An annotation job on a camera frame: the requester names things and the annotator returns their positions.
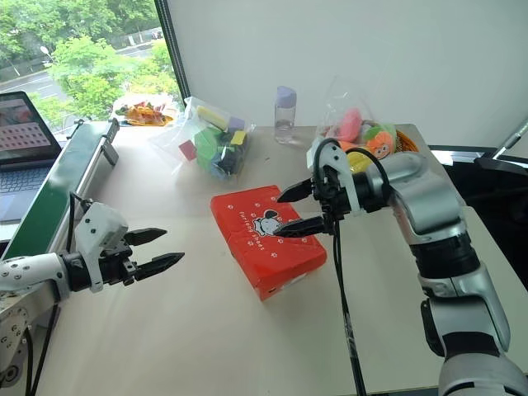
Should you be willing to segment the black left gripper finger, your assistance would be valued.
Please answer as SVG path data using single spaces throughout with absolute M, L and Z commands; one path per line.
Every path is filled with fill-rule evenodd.
M 167 233 L 165 229 L 159 228 L 146 228 L 130 230 L 124 235 L 125 242 L 130 246 L 140 246 L 146 243 L 150 243 L 153 240 L 162 237 Z
M 134 279 L 136 281 L 143 281 L 151 276 L 161 274 L 176 265 L 184 256 L 184 252 L 170 252 L 155 257 L 150 262 L 137 266 Z

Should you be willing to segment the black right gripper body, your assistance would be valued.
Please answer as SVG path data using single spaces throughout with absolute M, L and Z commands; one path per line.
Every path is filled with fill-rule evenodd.
M 338 180 L 338 172 L 325 165 L 313 174 L 313 197 L 320 204 L 324 233 L 337 235 L 339 222 L 351 213 L 347 190 Z

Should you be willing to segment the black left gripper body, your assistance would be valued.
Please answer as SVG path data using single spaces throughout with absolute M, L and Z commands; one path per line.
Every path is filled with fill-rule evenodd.
M 114 248 L 105 249 L 99 257 L 99 268 L 104 285 L 132 285 L 137 265 L 130 260 L 133 252 L 126 241 L 119 241 Z

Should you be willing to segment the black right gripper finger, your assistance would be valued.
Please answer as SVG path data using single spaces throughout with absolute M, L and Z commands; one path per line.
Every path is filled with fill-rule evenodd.
M 293 203 L 303 200 L 313 194 L 313 181 L 311 178 L 305 179 L 292 186 L 285 188 L 278 196 L 278 203 Z
M 282 224 L 273 234 L 281 238 L 304 238 L 318 233 L 326 233 L 327 228 L 322 216 L 309 219 L 297 219 Z

